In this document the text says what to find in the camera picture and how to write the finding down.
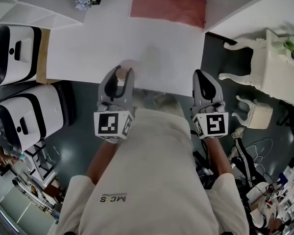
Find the small white stool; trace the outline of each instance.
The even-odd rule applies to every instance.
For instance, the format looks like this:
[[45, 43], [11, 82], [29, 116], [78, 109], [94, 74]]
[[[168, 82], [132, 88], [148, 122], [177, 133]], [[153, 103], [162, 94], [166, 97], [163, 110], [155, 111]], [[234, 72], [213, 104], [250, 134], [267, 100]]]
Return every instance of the small white stool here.
[[248, 99], [242, 99], [238, 95], [236, 98], [243, 103], [248, 104], [249, 112], [246, 120], [242, 120], [237, 113], [232, 113], [233, 117], [236, 117], [241, 125], [251, 129], [267, 129], [273, 113], [273, 108], [268, 104], [259, 103], [255, 99], [253, 102]]

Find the gray floor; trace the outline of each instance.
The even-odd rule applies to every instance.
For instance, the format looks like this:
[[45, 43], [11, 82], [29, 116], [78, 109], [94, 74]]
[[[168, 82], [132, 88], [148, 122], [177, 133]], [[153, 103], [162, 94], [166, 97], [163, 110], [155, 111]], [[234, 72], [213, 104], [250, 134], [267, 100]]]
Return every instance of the gray floor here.
[[[223, 42], [217, 38], [206, 36], [204, 54], [201, 69], [208, 71], [213, 77], [218, 78], [221, 72], [233, 73], [236, 75], [246, 75], [250, 72], [250, 60], [252, 50], [245, 48], [237, 51], [230, 51], [223, 48]], [[253, 142], [266, 138], [271, 138], [273, 147], [268, 153], [271, 142], [263, 141], [258, 143], [258, 155], [265, 156], [262, 160], [266, 172], [273, 178], [277, 178], [290, 161], [294, 153], [294, 137], [289, 127], [277, 126], [276, 121], [285, 113], [279, 100], [270, 98], [268, 95], [256, 90], [254, 87], [242, 86], [230, 80], [220, 81], [223, 89], [223, 96], [226, 102], [226, 110], [243, 111], [238, 108], [235, 95], [243, 98], [257, 99], [260, 102], [269, 104], [273, 110], [273, 116], [268, 129], [252, 130], [244, 132], [243, 143], [245, 146]], [[97, 110], [98, 84], [72, 82], [72, 87], [76, 100], [76, 121], [73, 126], [63, 128], [46, 139], [47, 150], [53, 160], [58, 179], [63, 186], [69, 184], [70, 178], [74, 175], [85, 174], [87, 167], [95, 155], [102, 140], [95, 137], [93, 112]], [[151, 99], [154, 95], [152, 91], [146, 91], [147, 105], [152, 107]], [[192, 98], [176, 95], [182, 105], [185, 117], [190, 119], [190, 108]], [[236, 119], [230, 117], [229, 132], [240, 126]], [[200, 140], [192, 138], [195, 149], [201, 150]], [[230, 135], [220, 139], [227, 154], [230, 153], [234, 142]]]

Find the white table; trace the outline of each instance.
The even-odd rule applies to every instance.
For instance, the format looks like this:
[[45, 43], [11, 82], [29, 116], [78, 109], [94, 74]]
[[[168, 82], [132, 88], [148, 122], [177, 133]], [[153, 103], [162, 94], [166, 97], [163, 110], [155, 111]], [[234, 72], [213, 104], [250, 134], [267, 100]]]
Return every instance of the white table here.
[[270, 30], [266, 35], [267, 62], [261, 91], [294, 105], [294, 66], [282, 60], [273, 49], [271, 44], [279, 37]]
[[279, 40], [281, 41], [281, 38], [267, 30], [266, 40], [245, 39], [233, 46], [225, 43], [224, 47], [230, 50], [244, 47], [254, 50], [251, 59], [251, 73], [246, 76], [222, 73], [219, 79], [230, 78], [239, 84], [254, 86], [271, 97], [294, 105], [294, 66], [283, 60], [272, 47], [272, 42]]
[[205, 34], [165, 20], [131, 18], [132, 0], [102, 0], [83, 25], [50, 33], [47, 78], [100, 83], [124, 60], [134, 60], [135, 87], [192, 95]]

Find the pink mat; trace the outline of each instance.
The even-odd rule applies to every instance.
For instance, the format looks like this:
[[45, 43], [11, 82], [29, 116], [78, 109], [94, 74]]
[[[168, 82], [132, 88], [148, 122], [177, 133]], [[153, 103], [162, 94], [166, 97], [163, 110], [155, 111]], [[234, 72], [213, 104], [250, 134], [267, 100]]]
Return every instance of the pink mat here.
[[204, 28], [205, 7], [206, 0], [133, 0], [131, 17], [164, 19]]

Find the person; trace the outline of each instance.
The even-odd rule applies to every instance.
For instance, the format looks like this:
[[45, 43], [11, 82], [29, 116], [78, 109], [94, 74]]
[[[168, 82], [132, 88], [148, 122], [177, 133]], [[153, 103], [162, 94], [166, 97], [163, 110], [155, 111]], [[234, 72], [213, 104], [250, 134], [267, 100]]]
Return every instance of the person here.
[[232, 164], [245, 176], [245, 187], [241, 197], [247, 202], [247, 218], [255, 230], [262, 234], [272, 234], [283, 231], [285, 226], [280, 218], [277, 218], [277, 204], [275, 201], [267, 201], [270, 194], [270, 185], [256, 170], [253, 158], [246, 152], [242, 143], [244, 127], [237, 128], [232, 134], [235, 146], [228, 157]]
[[71, 178], [57, 235], [248, 234], [219, 140], [206, 140], [218, 178], [205, 191], [179, 103], [158, 96], [155, 108], [137, 109], [127, 139], [104, 141], [87, 176]]

